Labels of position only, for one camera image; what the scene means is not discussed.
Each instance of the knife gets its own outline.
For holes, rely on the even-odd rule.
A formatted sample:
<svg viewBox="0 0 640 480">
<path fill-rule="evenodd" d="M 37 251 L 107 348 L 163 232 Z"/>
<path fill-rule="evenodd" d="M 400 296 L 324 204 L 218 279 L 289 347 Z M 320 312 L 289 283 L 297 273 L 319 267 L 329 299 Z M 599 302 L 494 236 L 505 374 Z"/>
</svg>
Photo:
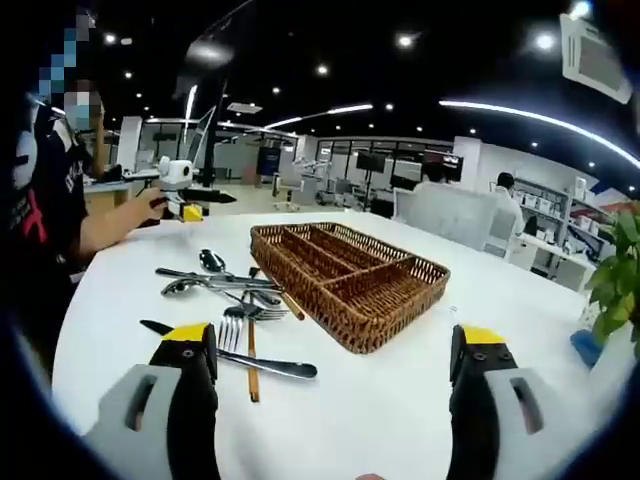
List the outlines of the knife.
<svg viewBox="0 0 640 480">
<path fill-rule="evenodd" d="M 174 329 L 164 323 L 155 320 L 140 320 L 140 323 L 149 330 L 162 336 L 171 333 Z M 224 350 L 217 349 L 218 357 L 239 363 L 247 367 L 255 367 L 267 372 L 277 373 L 286 377 L 311 379 L 318 374 L 318 369 L 309 363 L 282 362 L 278 360 L 266 360 L 263 358 L 247 357 Z"/>
</svg>

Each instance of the wicker basket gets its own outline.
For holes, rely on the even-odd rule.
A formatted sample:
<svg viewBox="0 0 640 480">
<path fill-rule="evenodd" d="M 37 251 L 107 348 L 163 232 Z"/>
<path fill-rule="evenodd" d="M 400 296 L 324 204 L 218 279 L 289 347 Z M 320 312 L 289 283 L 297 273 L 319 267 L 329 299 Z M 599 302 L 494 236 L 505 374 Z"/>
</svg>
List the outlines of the wicker basket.
<svg viewBox="0 0 640 480">
<path fill-rule="evenodd" d="M 388 342 L 444 293 L 447 268 L 337 223 L 251 229 L 260 268 L 353 353 Z"/>
</svg>

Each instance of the white table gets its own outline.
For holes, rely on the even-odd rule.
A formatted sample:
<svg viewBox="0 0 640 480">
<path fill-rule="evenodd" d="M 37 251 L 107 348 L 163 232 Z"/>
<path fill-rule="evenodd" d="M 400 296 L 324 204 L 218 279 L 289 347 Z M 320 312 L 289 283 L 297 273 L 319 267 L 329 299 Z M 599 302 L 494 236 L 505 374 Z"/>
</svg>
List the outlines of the white table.
<svg viewBox="0 0 640 480">
<path fill-rule="evenodd" d="M 436 305 L 370 355 L 346 351 L 309 318 L 300 322 L 289 314 L 257 325 L 258 356 L 313 363 L 319 373 L 312 381 L 261 373 L 261 402 L 252 404 L 246 370 L 219 361 L 216 455 L 223 478 L 353 479 L 370 472 L 388 479 L 445 478 L 452 445 L 451 333 L 459 322 L 495 329 L 521 367 L 534 367 L 567 401 L 580 400 L 588 372 L 569 335 L 583 297 L 406 225 L 331 212 L 163 222 L 98 254 L 58 342 L 53 395 L 62 415 L 87 432 L 100 397 L 132 365 L 149 361 L 160 337 L 140 319 L 218 324 L 229 305 L 225 299 L 203 290 L 189 299 L 163 298 L 167 279 L 154 274 L 156 267 L 198 271 L 197 253 L 206 247 L 243 274 L 253 265 L 251 226 L 315 221 L 339 222 L 433 259 L 450 268 L 451 279 Z"/>
</svg>

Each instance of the fork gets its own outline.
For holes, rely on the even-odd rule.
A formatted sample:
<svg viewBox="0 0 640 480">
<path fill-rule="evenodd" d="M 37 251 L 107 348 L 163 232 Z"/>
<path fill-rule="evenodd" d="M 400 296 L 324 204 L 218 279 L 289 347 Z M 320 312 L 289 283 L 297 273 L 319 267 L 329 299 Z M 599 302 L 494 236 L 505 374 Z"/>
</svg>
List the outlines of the fork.
<svg viewBox="0 0 640 480">
<path fill-rule="evenodd" d="M 236 297 L 235 295 L 223 291 L 227 297 L 236 300 L 239 305 L 235 305 L 233 307 L 229 307 L 224 311 L 224 315 L 230 316 L 233 318 L 236 317 L 246 317 L 249 320 L 280 320 L 287 313 L 286 310 L 282 310 L 279 308 L 263 308 L 257 305 L 253 305 L 251 303 L 247 303 L 243 301 L 241 298 Z"/>
<path fill-rule="evenodd" d="M 235 352 L 238 348 L 240 334 L 242 333 L 244 317 L 228 315 L 227 310 L 224 311 L 222 320 L 220 321 L 220 329 L 218 331 L 218 348 L 229 352 Z"/>
</svg>

